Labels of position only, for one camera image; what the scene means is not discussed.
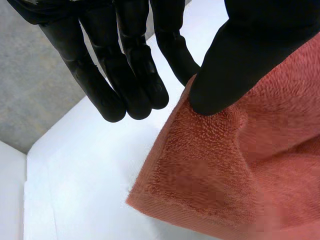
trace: red towel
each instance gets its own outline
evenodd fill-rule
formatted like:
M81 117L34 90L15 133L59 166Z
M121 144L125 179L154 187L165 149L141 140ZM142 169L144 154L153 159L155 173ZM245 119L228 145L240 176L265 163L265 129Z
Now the red towel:
M320 34L216 115L191 84L127 203L223 240L320 240Z

